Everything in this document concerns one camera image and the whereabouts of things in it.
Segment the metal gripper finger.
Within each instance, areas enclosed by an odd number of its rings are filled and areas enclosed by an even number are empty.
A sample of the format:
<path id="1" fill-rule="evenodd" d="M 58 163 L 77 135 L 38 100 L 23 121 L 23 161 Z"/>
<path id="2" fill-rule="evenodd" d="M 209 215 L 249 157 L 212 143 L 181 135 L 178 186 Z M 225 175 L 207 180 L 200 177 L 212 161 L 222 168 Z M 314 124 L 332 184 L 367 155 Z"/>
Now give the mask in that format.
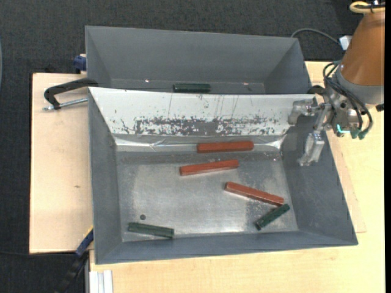
<path id="1" fill-rule="evenodd" d="M 312 117 L 317 111 L 318 106 L 312 100 L 306 99 L 295 101 L 288 116 L 288 123 L 290 125 L 296 125 L 300 116 Z"/>
<path id="2" fill-rule="evenodd" d="M 298 159 L 300 166 L 309 166 L 311 163 L 318 162 L 325 142 L 320 133 L 311 132 L 305 141 L 304 153 Z"/>

